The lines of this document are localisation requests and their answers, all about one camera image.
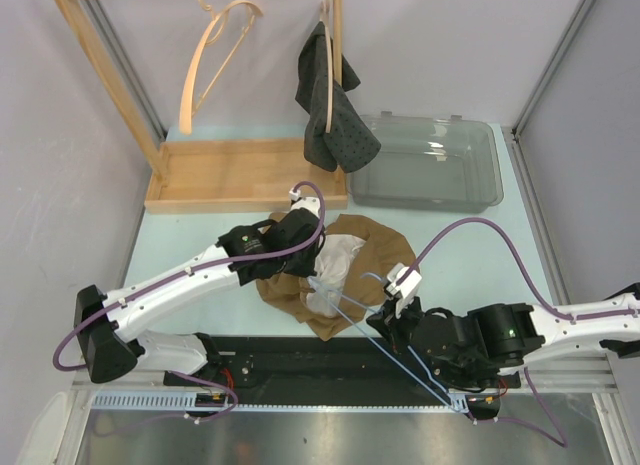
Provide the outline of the tan cloth garment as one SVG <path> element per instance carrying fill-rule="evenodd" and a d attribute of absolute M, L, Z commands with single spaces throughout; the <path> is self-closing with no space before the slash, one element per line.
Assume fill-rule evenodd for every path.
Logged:
<path fill-rule="evenodd" d="M 326 227 L 315 275 L 280 273 L 256 282 L 261 299 L 328 341 L 386 299 L 382 280 L 415 254 L 401 233 L 361 215 L 341 214 Z"/>

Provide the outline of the dark grey dotted skirt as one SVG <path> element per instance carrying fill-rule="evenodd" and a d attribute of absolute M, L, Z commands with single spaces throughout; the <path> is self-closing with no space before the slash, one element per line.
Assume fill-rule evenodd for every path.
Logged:
<path fill-rule="evenodd" d="M 325 24 L 318 23 L 298 57 L 295 101 L 308 114 L 304 132 L 304 158 L 329 172 L 354 173 L 380 152 L 381 143 L 350 102 L 347 93 L 360 79 L 347 60 L 342 80 L 329 77 Z"/>

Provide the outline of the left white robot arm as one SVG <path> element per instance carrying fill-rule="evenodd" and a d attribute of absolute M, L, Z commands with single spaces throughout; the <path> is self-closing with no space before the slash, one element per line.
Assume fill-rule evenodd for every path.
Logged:
<path fill-rule="evenodd" d="M 312 276 L 323 240 L 319 212 L 295 204 L 280 220 L 234 227 L 201 254 L 138 285 L 108 293 L 94 285 L 81 289 L 74 325 L 90 380 L 104 384 L 150 369 L 214 382 L 221 361 L 207 335 L 167 335 L 152 325 L 211 292 L 280 273 Z"/>

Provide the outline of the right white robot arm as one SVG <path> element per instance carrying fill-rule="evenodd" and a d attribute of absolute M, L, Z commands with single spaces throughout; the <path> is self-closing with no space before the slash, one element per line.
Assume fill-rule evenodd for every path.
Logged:
<path fill-rule="evenodd" d="M 464 391 L 579 352 L 638 356 L 637 284 L 601 302 L 572 305 L 567 313 L 563 319 L 526 303 L 498 303 L 458 316 L 441 307 L 424 310 L 415 298 L 402 311 L 388 300 L 366 322 L 394 353 L 418 356 L 439 382 Z"/>

